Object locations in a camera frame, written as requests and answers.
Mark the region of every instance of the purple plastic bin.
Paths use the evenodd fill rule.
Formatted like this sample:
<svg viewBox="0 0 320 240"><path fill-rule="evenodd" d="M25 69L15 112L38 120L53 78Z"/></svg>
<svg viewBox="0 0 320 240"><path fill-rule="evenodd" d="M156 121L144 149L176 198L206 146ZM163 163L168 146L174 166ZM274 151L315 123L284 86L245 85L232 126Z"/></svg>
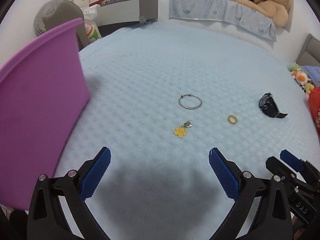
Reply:
<svg viewBox="0 0 320 240"><path fill-rule="evenodd" d="M0 68L0 203L28 210L41 174L53 176L89 99L76 39L81 18L37 37Z"/></svg>

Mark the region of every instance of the gold ring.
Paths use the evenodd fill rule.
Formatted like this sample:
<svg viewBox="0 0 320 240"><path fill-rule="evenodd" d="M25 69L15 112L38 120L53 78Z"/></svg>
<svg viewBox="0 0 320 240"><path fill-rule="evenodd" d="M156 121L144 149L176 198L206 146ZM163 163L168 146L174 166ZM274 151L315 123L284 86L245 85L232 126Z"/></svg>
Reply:
<svg viewBox="0 0 320 240"><path fill-rule="evenodd" d="M231 114L228 116L228 122L231 124L236 124L238 122L238 119L233 114Z"/></svg>

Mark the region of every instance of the beige stuffed bear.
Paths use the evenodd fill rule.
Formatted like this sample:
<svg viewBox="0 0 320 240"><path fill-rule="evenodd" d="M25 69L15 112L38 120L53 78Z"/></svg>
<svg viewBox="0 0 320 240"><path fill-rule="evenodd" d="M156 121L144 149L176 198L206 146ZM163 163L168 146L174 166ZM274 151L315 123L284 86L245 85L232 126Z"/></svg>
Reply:
<svg viewBox="0 0 320 240"><path fill-rule="evenodd" d="M288 10L292 5L292 0L266 0L255 4L249 0L232 0L243 4L263 15L271 18L276 26L284 27L288 21Z"/></svg>

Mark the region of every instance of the ring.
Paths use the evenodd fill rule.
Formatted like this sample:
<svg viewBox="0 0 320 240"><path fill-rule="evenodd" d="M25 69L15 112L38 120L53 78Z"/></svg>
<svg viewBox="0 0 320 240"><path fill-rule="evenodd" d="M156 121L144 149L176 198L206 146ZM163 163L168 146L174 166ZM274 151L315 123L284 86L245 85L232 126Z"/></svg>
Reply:
<svg viewBox="0 0 320 240"><path fill-rule="evenodd" d="M183 104L181 104L180 99L183 98L183 97L185 97L185 96L190 96L190 97L196 97L196 98L198 98L199 101L200 101L200 104L199 104L198 106L195 106L195 107L184 106ZM197 109L197 108L199 108L199 107L202 105L202 100L201 100L200 97L197 97L196 95L193 95L193 94L185 94L185 95L181 95L181 97L179 98L179 105L182 106L182 107L184 107L184 108L186 108L186 109Z"/></svg>
<svg viewBox="0 0 320 240"><path fill-rule="evenodd" d="M233 114L231 114L228 116L228 122L231 124L236 124L238 122L238 119Z"/></svg>

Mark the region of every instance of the red fabric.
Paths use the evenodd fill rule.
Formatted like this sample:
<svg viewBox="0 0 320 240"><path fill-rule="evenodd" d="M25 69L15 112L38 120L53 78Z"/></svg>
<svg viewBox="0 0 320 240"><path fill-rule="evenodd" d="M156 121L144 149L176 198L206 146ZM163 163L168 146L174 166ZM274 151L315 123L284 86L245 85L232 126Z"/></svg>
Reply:
<svg viewBox="0 0 320 240"><path fill-rule="evenodd" d="M315 87L309 94L309 109L320 133L320 87Z"/></svg>

